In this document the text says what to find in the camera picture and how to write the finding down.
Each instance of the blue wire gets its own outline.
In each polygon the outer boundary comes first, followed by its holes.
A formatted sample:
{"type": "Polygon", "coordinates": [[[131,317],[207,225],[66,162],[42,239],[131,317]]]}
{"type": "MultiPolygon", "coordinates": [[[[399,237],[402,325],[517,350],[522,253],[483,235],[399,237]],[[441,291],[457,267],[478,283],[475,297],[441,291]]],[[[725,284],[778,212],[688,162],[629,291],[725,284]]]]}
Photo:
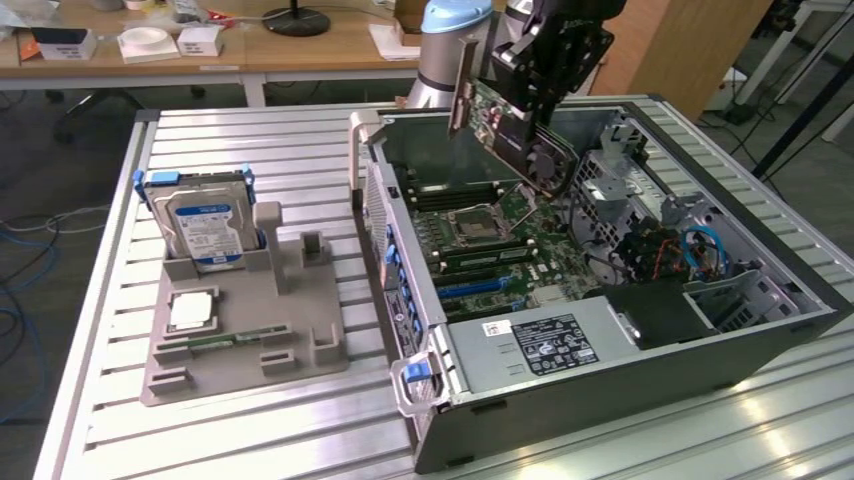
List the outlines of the blue wire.
{"type": "Polygon", "coordinates": [[[48,245],[47,243],[27,242],[24,240],[20,240],[19,238],[15,238],[14,236],[11,236],[10,234],[7,234],[4,232],[0,232],[0,237],[6,238],[10,242],[15,243],[16,245],[22,245],[24,247],[46,248],[48,250],[48,261],[44,262],[44,267],[42,267],[42,270],[39,271],[39,273],[36,273],[30,280],[26,280],[22,284],[19,284],[19,285],[16,285],[14,287],[10,287],[7,289],[8,292],[18,293],[22,290],[24,290],[27,287],[30,287],[30,285],[32,285],[35,282],[38,282],[39,279],[54,268],[54,265],[56,264],[56,248],[52,245],[48,245]]]}
{"type": "Polygon", "coordinates": [[[42,370],[42,376],[39,378],[39,387],[36,388],[36,391],[30,396],[30,398],[18,407],[15,407],[12,411],[3,418],[0,418],[0,425],[3,425],[12,418],[18,417],[22,413],[30,410],[36,405],[39,400],[42,400],[42,397],[44,395],[44,388],[47,384],[48,365],[46,361],[44,351],[42,350],[42,340],[39,339],[39,331],[36,330],[35,324],[30,321],[30,319],[24,315],[22,315],[22,313],[18,310],[12,310],[10,308],[0,308],[0,311],[8,313],[10,315],[14,315],[15,318],[22,320],[24,324],[24,328],[30,333],[30,338],[32,338],[32,346],[36,350],[36,357],[39,359],[39,367],[42,370]]]}
{"type": "Polygon", "coordinates": [[[718,263],[721,264],[726,272],[728,259],[726,259],[726,251],[724,250],[724,243],[721,242],[721,237],[718,236],[718,232],[716,232],[712,228],[709,228],[705,225],[696,225],[693,227],[686,228],[682,231],[682,235],[680,237],[680,243],[682,245],[682,253],[685,255],[685,260],[689,262],[689,265],[694,268],[698,268],[698,269],[701,268],[700,264],[697,263],[697,260],[694,259],[694,256],[692,255],[692,249],[689,246],[689,233],[692,232],[700,232],[708,235],[709,238],[712,238],[712,241],[714,242],[716,247],[718,248],[718,263]]]}

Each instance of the workbench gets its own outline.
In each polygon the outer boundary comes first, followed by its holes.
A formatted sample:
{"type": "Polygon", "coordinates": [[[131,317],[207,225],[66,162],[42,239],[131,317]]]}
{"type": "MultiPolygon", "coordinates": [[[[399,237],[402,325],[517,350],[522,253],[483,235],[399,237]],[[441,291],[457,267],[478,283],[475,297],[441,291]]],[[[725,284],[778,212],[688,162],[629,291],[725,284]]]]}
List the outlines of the workbench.
{"type": "MultiPolygon", "coordinates": [[[[390,24],[391,12],[370,0],[307,0],[301,6],[323,5],[333,26],[317,37],[286,37],[267,31],[261,22],[245,22],[222,33],[219,57],[182,57],[126,65],[116,36],[126,22],[144,18],[143,12],[99,12],[88,0],[64,0],[62,24],[90,28],[103,37],[91,60],[46,61],[40,56],[19,59],[19,44],[32,38],[19,32],[0,42],[0,91],[74,88],[130,88],[174,85],[239,84],[250,107],[263,107],[265,83],[319,80],[415,78],[418,61],[389,62],[381,57],[369,25],[390,24]],[[369,13],[347,10],[351,7],[369,13]]],[[[205,0],[201,4],[231,16],[261,17],[287,0],[205,0]]]]}
{"type": "MultiPolygon", "coordinates": [[[[840,292],[854,263],[690,126],[632,99],[840,292]]],[[[417,478],[361,257],[347,186],[349,116],[390,104],[140,112],[116,188],[36,478],[417,478]],[[147,408],[138,401],[164,243],[134,194],[138,168],[250,162],[258,200],[282,202],[281,239],[331,240],[350,369],[147,408]]],[[[649,166],[692,187],[654,146],[649,166]]],[[[854,478],[854,320],[721,390],[423,478],[854,478]]]]}

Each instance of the warning label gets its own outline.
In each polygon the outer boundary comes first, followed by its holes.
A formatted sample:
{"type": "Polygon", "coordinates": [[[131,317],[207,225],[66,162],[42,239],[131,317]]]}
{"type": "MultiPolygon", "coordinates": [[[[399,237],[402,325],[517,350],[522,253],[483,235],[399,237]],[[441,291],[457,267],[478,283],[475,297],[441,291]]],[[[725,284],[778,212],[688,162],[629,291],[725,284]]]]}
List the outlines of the warning label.
{"type": "Polygon", "coordinates": [[[599,361],[571,314],[514,325],[513,334],[538,376],[599,361]]]}

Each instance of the lamp base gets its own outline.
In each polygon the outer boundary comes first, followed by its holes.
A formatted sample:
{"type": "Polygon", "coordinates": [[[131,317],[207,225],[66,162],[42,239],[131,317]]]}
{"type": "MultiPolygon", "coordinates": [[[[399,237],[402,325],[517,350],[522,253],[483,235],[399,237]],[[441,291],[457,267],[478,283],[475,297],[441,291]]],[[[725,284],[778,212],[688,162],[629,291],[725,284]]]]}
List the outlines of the lamp base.
{"type": "MultiPolygon", "coordinates": [[[[281,14],[290,8],[277,8],[265,14],[265,17],[271,17],[281,14]]],[[[277,18],[265,20],[265,27],[279,35],[287,35],[290,37],[311,37],[321,35],[330,29],[330,17],[309,8],[299,8],[299,17],[294,18],[294,11],[279,15],[277,18]]]]}

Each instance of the hard drive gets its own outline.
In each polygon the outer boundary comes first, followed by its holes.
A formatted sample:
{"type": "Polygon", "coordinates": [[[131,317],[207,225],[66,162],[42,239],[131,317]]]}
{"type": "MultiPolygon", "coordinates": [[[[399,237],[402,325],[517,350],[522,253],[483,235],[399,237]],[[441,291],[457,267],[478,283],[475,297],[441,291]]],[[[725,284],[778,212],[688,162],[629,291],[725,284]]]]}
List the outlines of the hard drive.
{"type": "Polygon", "coordinates": [[[199,272],[243,266],[243,252],[262,246],[253,222],[251,169],[213,174],[155,172],[135,190],[151,210],[170,258],[192,258],[199,272]]]}

